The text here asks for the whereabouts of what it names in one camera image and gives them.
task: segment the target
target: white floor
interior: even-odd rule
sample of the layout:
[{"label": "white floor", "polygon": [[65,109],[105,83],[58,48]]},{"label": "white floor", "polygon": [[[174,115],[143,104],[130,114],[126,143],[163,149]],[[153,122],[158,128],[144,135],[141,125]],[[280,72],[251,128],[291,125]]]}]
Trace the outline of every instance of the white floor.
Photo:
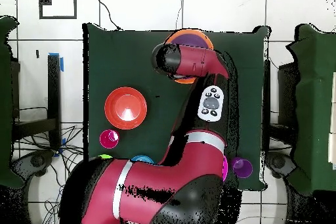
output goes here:
[{"label": "white floor", "polygon": [[[285,46],[294,39],[296,25],[312,23],[320,30],[330,32],[336,28],[335,0],[183,0],[183,15],[177,20],[180,0],[101,0],[109,8],[112,20],[124,30],[174,30],[200,28],[203,30],[251,32],[254,27],[267,25],[272,28],[269,55],[275,66],[293,61]],[[73,15],[72,0],[52,0],[44,6],[46,15]],[[21,63],[20,107],[47,107],[47,55],[59,53],[64,58],[61,72],[62,128],[83,122],[83,63],[81,24],[95,23],[107,30],[114,30],[108,12],[98,0],[77,0],[77,19],[39,19],[38,0],[0,0],[0,16],[10,15],[20,25],[9,35],[13,55]],[[271,67],[271,109],[278,111],[277,69]],[[21,120],[45,118],[45,110],[21,111]],[[277,114],[271,114],[277,122]],[[71,143],[83,146],[80,136]],[[27,148],[20,143],[20,148]],[[14,158],[27,153],[17,150]],[[54,158],[53,166],[58,179],[64,183],[64,165]],[[42,224],[46,208],[59,201],[56,174],[49,168],[41,178],[34,177],[29,201],[33,224]],[[264,170],[268,188],[262,192],[245,191],[240,220],[236,224],[284,224],[286,194],[284,182]]]}]

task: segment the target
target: magenta cup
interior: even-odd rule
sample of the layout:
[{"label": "magenta cup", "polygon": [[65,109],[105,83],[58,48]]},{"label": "magenta cup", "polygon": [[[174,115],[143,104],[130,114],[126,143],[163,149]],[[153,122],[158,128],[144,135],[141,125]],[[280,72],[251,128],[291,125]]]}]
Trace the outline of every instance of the magenta cup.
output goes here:
[{"label": "magenta cup", "polygon": [[252,172],[253,167],[251,162],[249,162],[246,159],[243,158],[234,158],[232,159],[232,169],[234,170],[234,173],[237,175],[237,177],[241,179],[248,178]]},{"label": "magenta cup", "polygon": [[223,181],[225,181],[226,176],[228,175],[228,160],[226,157],[224,157],[224,162],[223,162]]},{"label": "magenta cup", "polygon": [[111,129],[104,130],[100,134],[99,141],[104,148],[114,148],[119,142],[119,133]]}]

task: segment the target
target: remote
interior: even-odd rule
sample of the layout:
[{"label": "remote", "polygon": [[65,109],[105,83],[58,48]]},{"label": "remote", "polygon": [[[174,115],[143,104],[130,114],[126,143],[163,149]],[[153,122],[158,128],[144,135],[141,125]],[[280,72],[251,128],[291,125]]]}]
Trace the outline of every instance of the remote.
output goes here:
[{"label": "remote", "polygon": [[217,86],[206,87],[198,106],[198,117],[207,122],[217,122],[222,116],[224,93]]}]

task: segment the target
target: orange bowl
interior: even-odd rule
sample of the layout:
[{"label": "orange bowl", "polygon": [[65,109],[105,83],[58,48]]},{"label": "orange bowl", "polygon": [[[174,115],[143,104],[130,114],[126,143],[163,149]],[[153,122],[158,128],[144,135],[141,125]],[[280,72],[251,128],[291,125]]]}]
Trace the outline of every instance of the orange bowl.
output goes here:
[{"label": "orange bowl", "polygon": [[[211,40],[201,31],[199,30],[195,30],[195,29],[182,29],[179,30],[173,34],[171,34],[166,40],[165,43],[179,43],[179,40],[183,39],[183,36],[186,37],[187,35],[195,35],[197,37],[200,37],[201,40],[203,40],[205,43],[202,47],[208,48],[208,49],[212,49],[213,50],[213,44],[211,42]],[[195,46],[195,43],[189,43],[187,41],[183,42],[183,45],[189,45],[189,46]],[[181,84],[193,84],[193,82],[195,81],[195,78],[184,78],[184,79],[176,79],[175,80],[178,83]]]},{"label": "orange bowl", "polygon": [[139,126],[147,114],[147,104],[136,89],[121,87],[113,90],[105,101],[105,116],[119,129],[133,129]]}]

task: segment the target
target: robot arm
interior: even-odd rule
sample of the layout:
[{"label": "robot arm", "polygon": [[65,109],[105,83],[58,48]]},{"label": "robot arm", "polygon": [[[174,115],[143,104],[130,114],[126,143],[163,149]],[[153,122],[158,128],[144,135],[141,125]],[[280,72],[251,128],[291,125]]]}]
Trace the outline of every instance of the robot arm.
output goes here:
[{"label": "robot arm", "polygon": [[158,165],[113,159],[92,186],[81,224],[212,224],[220,204],[228,122],[228,70],[220,54],[158,45],[154,68],[196,76]]}]

